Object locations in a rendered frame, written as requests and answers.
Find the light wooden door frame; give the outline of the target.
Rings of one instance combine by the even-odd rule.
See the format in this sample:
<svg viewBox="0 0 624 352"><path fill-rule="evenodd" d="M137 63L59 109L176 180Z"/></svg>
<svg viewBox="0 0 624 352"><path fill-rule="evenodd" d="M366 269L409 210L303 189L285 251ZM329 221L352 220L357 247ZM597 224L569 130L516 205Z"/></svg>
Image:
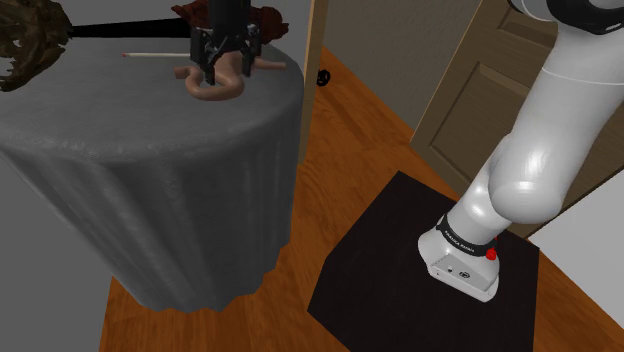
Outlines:
<svg viewBox="0 0 624 352"><path fill-rule="evenodd" d="M298 163L306 158L329 0L310 0Z"/></svg>

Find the brown panelled wooden door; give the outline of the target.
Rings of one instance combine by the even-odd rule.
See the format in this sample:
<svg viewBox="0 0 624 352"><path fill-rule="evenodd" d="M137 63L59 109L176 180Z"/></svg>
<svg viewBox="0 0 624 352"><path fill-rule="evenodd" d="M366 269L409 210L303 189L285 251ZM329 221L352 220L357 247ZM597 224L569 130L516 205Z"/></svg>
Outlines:
<svg viewBox="0 0 624 352"><path fill-rule="evenodd" d="M481 1L411 140L459 194L511 130L555 42L555 24L519 7Z"/></svg>

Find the pink curled snake-shaped thing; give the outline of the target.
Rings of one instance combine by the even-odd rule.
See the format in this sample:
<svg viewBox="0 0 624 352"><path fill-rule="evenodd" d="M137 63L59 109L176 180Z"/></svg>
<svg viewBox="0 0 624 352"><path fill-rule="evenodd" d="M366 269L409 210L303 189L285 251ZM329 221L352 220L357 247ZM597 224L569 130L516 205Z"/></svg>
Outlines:
<svg viewBox="0 0 624 352"><path fill-rule="evenodd" d="M229 52L217 60L215 69L215 86L201 87L204 73L195 66L174 67L176 79L183 79L188 93L196 99L204 101L224 101L240 96L244 89L243 55L240 52Z"/></svg>

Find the dark red crumpled thing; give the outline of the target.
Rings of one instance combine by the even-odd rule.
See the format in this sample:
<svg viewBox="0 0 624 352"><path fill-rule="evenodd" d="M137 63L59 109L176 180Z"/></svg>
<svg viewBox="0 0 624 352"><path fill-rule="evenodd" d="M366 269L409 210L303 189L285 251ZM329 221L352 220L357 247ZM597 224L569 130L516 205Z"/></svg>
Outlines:
<svg viewBox="0 0 624 352"><path fill-rule="evenodd" d="M174 5L171 10L191 27L210 28L209 3L210 0L194 0L185 5ZM251 7L249 21L259 27L262 44L280 39L289 31L289 24L283 21L282 14L273 7Z"/></svg>

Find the round table with grey cloth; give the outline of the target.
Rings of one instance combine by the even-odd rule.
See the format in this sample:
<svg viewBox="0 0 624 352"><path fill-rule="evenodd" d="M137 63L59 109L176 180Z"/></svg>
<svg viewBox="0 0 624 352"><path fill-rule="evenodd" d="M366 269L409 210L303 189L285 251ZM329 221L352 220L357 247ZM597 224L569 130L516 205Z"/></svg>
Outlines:
<svg viewBox="0 0 624 352"><path fill-rule="evenodd" d="M75 38L58 61L0 91L0 157L68 222L141 305L220 311L256 292L290 238L304 79L245 79L193 98L173 68L183 38Z"/></svg>

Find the black robot stand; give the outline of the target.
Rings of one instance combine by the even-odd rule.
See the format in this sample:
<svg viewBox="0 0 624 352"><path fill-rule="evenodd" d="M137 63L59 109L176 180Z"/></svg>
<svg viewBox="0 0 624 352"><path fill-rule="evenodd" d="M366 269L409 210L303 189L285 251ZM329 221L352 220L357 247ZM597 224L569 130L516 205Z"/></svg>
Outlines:
<svg viewBox="0 0 624 352"><path fill-rule="evenodd" d="M453 204L397 172L327 256L309 313L351 352L533 352L535 245L499 235L487 303L427 272L418 237Z"/></svg>

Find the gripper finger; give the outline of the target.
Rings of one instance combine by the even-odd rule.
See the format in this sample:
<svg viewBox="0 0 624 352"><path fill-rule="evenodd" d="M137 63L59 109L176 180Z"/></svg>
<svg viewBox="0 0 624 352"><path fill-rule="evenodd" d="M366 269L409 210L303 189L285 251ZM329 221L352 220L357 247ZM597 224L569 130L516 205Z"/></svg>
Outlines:
<svg viewBox="0 0 624 352"><path fill-rule="evenodd" d="M235 47L242 54L242 74L246 77L251 75L255 59L261 54L260 28L250 23L235 37Z"/></svg>
<svg viewBox="0 0 624 352"><path fill-rule="evenodd" d="M192 27L190 32L190 59L204 73L209 85L215 84L215 64L227 48L229 36L220 30Z"/></svg>

